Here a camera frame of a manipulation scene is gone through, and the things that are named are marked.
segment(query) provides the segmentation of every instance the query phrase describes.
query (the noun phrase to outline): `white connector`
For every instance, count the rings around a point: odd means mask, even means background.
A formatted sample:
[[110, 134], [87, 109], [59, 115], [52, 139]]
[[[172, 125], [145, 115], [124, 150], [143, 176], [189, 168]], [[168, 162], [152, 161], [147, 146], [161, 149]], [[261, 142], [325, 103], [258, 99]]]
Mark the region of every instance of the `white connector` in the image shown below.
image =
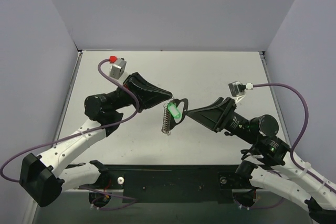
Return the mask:
[[245, 85], [245, 87], [246, 87], [246, 90], [252, 90], [253, 89], [253, 84], [252, 83], [247, 83]]

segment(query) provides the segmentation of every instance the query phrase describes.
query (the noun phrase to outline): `zip tie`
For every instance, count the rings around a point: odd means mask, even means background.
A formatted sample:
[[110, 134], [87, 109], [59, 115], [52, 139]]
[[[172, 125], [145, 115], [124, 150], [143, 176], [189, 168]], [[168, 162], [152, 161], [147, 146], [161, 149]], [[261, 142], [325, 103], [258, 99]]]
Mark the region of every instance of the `zip tie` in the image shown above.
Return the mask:
[[325, 177], [323, 177], [323, 183], [321, 184], [321, 186], [319, 187], [319, 189], [316, 190], [317, 193], [324, 187], [324, 185], [326, 184], [327, 181], [328, 180]]
[[308, 171], [308, 169], [311, 168], [311, 164], [308, 162], [305, 162], [304, 164], [304, 170], [300, 173], [300, 175], [297, 177], [298, 179], [302, 178]]
[[85, 136], [85, 134], [83, 132], [81, 132], [80, 130], [77, 130], [80, 134], [82, 134], [82, 136], [86, 139], [89, 140], [87, 136]]

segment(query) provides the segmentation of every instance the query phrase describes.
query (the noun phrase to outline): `white cable clip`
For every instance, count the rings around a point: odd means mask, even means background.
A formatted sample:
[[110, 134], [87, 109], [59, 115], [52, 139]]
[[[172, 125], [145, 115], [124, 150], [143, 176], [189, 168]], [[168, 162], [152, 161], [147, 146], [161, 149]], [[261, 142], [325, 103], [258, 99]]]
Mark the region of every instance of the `white cable clip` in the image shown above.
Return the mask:
[[302, 178], [308, 171], [308, 169], [311, 168], [311, 164], [309, 162], [304, 163], [304, 170], [298, 175], [298, 179]]
[[245, 85], [245, 87], [246, 87], [246, 90], [252, 90], [253, 89], [253, 84], [252, 83], [247, 83]]

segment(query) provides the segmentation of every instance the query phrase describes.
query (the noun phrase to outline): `screw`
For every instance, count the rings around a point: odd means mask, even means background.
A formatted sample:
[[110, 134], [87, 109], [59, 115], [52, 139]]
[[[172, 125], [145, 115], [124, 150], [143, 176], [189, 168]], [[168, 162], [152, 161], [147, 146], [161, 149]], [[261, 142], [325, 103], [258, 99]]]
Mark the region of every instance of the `screw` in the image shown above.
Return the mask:
[[124, 179], [123, 177], [119, 177], [119, 178], [118, 178], [118, 184], [119, 184], [119, 185], [124, 184], [124, 181], [125, 181], [125, 179]]
[[219, 182], [220, 182], [222, 185], [226, 184], [226, 183], [227, 183], [226, 177], [221, 177], [221, 178], [219, 179]]

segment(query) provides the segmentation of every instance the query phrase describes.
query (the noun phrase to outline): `red connector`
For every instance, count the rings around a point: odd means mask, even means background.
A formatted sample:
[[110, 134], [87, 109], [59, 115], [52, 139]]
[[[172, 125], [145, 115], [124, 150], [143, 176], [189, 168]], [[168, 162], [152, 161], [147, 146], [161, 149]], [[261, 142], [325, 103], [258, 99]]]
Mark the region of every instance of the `red connector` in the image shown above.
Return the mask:
[[116, 56], [110, 56], [110, 63], [115, 63], [117, 59], [118, 58]]

